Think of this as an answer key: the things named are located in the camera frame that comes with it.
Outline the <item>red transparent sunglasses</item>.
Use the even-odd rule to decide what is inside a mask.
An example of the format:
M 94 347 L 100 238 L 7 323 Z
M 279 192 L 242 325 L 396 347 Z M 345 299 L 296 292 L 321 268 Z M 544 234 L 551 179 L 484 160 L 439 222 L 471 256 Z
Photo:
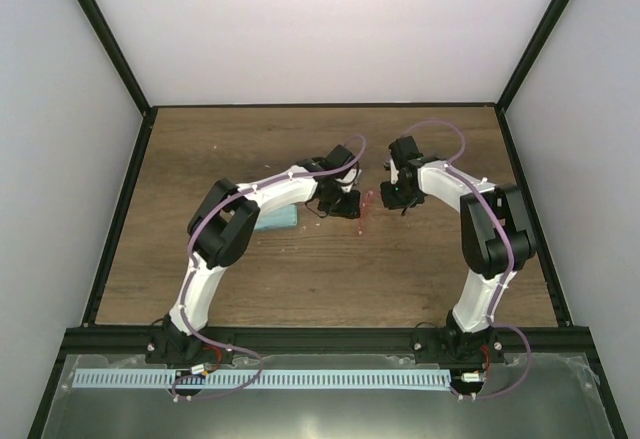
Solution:
M 370 214 L 371 207 L 375 201 L 376 191 L 373 189 L 368 190 L 363 196 L 360 203 L 360 217 L 358 219 L 358 235 L 362 236 L 365 233 L 367 217 Z

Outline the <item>teal glasses case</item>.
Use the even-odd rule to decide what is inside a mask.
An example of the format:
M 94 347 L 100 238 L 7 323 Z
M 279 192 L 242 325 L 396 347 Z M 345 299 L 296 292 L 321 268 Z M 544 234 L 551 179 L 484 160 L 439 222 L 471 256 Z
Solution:
M 258 232 L 296 228 L 298 225 L 298 209 L 296 205 L 283 206 L 269 213 L 261 213 L 255 230 Z

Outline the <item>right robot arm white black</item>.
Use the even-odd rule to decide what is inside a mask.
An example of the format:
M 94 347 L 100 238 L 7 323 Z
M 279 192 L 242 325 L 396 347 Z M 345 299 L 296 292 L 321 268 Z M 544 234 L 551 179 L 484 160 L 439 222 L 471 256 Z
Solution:
M 405 214 L 434 197 L 459 213 L 468 273 L 459 300 L 447 314 L 441 340 L 451 359 L 468 361 L 487 341 L 510 282 L 536 255 L 522 193 L 514 184 L 477 179 L 448 161 L 422 154 L 411 136 L 393 141 L 389 153 L 390 179 L 380 184 L 386 209 Z

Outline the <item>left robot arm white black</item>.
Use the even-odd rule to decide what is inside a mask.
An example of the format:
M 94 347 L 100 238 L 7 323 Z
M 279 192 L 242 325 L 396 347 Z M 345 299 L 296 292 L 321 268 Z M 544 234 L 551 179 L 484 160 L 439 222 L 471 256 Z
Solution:
M 251 183 L 217 181 L 188 224 L 188 265 L 176 302 L 162 320 L 153 342 L 163 357 L 184 363 L 204 351 L 200 331 L 227 269 L 246 252 L 258 220 L 281 208 L 318 202 L 320 216 L 356 219 L 360 192 L 355 189 L 363 151 L 342 144 L 325 157 L 312 157 Z

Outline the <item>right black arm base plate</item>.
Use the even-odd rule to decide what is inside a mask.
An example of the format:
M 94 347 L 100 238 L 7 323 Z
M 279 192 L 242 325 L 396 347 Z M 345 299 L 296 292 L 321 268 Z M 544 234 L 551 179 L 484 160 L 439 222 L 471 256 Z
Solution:
M 504 354 L 494 348 L 487 332 L 457 334 L 447 328 L 417 328 L 410 334 L 415 360 L 450 365 L 503 363 Z

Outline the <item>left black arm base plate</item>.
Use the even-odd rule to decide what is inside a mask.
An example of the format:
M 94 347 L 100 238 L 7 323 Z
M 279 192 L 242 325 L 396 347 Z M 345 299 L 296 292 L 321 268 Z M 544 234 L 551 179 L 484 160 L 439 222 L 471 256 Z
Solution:
M 205 344 L 196 338 L 188 338 L 186 343 L 179 346 L 169 340 L 157 338 L 151 345 L 153 349 L 145 354 L 148 364 L 172 366 L 191 366 L 200 363 L 229 364 L 233 358 L 232 352 Z

